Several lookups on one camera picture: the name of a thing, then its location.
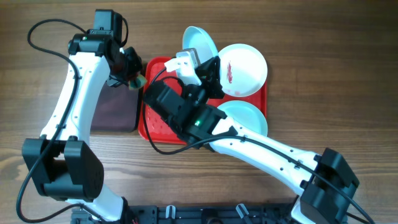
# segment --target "light blue plate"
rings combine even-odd
[[[218,109],[224,111],[235,121],[241,123],[250,130],[263,136],[268,134],[268,125],[263,113],[251,103],[233,100],[218,106]]]
[[[218,50],[211,37],[199,27],[188,27],[182,37],[182,49],[197,50],[200,63],[218,55]]]

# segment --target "white plate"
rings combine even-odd
[[[268,125],[263,113],[251,103],[233,100],[223,103],[218,106],[218,109],[224,111],[228,116],[231,116],[235,121],[241,123],[250,130],[267,136]]]
[[[182,37],[182,49],[189,48],[197,50],[200,63],[218,55],[218,50],[211,37],[199,27],[190,26],[185,29]]]
[[[233,44],[219,52],[220,82],[224,93],[245,97],[259,91],[267,79],[267,62],[247,44]]]

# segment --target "pink mark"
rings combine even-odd
[[[232,66],[231,66],[231,61],[228,62],[226,77],[227,77],[229,83],[232,83]]]

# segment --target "tray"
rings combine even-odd
[[[170,59],[171,59],[170,57],[156,57],[148,63],[146,70],[146,78],[148,82],[144,86],[144,92],[148,88],[149,83],[150,81],[152,81],[153,77],[164,68],[164,63]],[[171,75],[177,76],[175,72],[170,72],[170,73],[164,72],[163,74],[160,75],[158,80],[160,80],[162,77],[171,76]],[[165,80],[165,83],[168,86],[170,86],[173,90],[175,90],[178,94],[181,93],[181,87],[178,85],[176,80],[169,78]],[[221,100],[212,99],[208,101],[208,104],[217,107],[222,103],[231,100],[242,100],[251,103],[257,108],[259,108],[261,112],[264,114],[264,116],[267,118],[267,82],[265,82],[262,88],[253,95],[247,97],[233,97],[225,94],[223,99]],[[185,142],[178,139],[177,135],[174,134],[173,131],[167,126],[167,124],[162,121],[160,116],[156,114],[155,111],[153,111],[148,106],[146,106],[145,116],[147,119],[149,134],[154,142],[185,144]],[[144,122],[142,121],[142,113],[140,113],[139,117],[138,133],[145,140],[148,141],[148,137],[144,128]]]

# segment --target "wood grain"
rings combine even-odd
[[[318,153],[325,147],[340,151],[361,181],[356,201],[377,222],[398,221],[396,2],[0,2],[0,223],[21,223],[15,213],[27,173],[21,146],[47,123],[67,69],[63,60],[30,48],[27,31],[54,17],[89,29],[95,9],[114,9],[127,19],[127,45],[145,61],[174,55],[188,26],[207,30],[219,49],[234,43],[259,49],[269,66],[269,136]],[[46,24],[34,32],[33,41],[66,53],[75,33],[67,25]],[[106,184],[132,205],[294,198],[275,178],[204,149],[161,156],[136,131],[92,133],[90,141],[106,169]],[[29,184],[23,203],[28,217],[62,206],[38,196]],[[69,216],[48,223],[69,223]]]

